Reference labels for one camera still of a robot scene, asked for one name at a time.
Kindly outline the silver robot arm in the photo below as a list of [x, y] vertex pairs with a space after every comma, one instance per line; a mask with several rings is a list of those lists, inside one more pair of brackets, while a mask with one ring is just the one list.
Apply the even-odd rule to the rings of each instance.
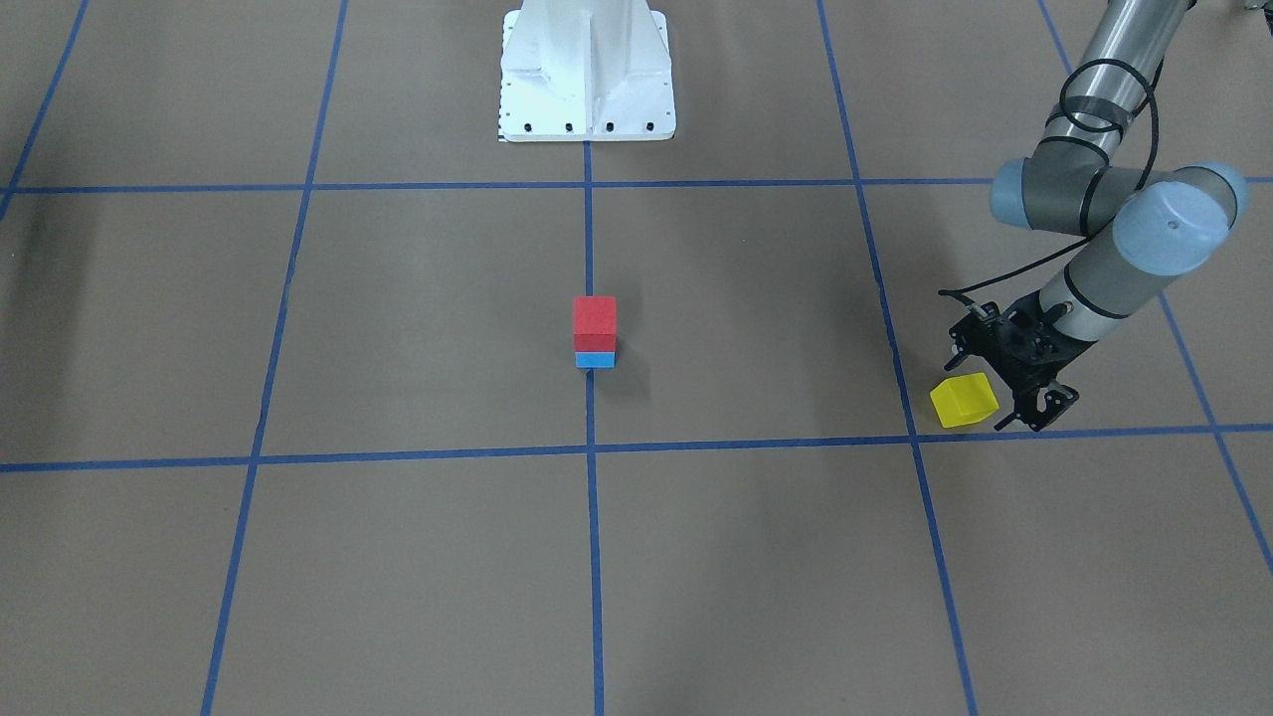
[[951, 367], [976, 355], [1012, 392], [1001, 426], [1044, 431], [1078, 403], [1059, 373], [1178, 276], [1200, 268], [1227, 240], [1249, 203], [1241, 173], [1218, 162], [1155, 171], [1111, 158], [1136, 118], [1158, 139], [1158, 76], [1189, 1], [1110, 1], [1083, 59], [1066, 78], [1030, 157], [992, 182], [997, 220], [1069, 234], [1064, 268], [1001, 308], [973, 290], [948, 290], [964, 316], [948, 331]]

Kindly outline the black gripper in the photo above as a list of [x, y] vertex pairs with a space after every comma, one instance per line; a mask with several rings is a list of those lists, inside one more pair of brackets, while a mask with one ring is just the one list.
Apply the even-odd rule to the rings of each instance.
[[1090, 343], [1057, 329], [1037, 298], [1015, 299], [1007, 308], [987, 302], [983, 316], [964, 316], [950, 330], [952, 357], [947, 372], [969, 357], [987, 359], [1012, 390], [1012, 409], [995, 422], [995, 432], [1013, 423], [1041, 432], [1080, 400], [1073, 387], [1051, 383]]

